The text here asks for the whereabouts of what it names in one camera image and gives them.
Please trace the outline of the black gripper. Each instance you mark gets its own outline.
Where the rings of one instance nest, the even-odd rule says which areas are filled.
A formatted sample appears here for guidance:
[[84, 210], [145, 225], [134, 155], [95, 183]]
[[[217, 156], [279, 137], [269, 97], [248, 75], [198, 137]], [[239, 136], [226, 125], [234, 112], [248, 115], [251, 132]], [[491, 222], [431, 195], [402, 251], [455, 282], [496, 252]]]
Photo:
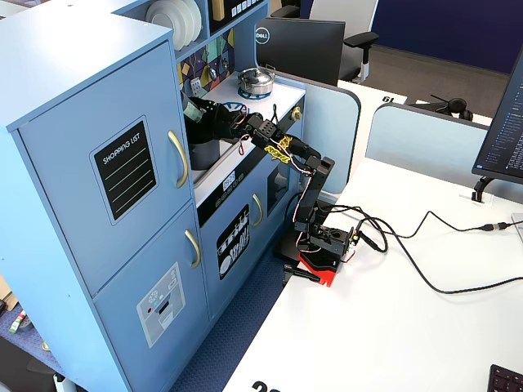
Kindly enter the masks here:
[[[190, 118], [211, 117], [211, 120], [196, 122]], [[187, 140], [192, 145], [211, 140], [239, 139], [239, 124], [246, 116], [243, 104], [224, 105], [199, 97], [188, 98], [188, 117], [186, 119]]]

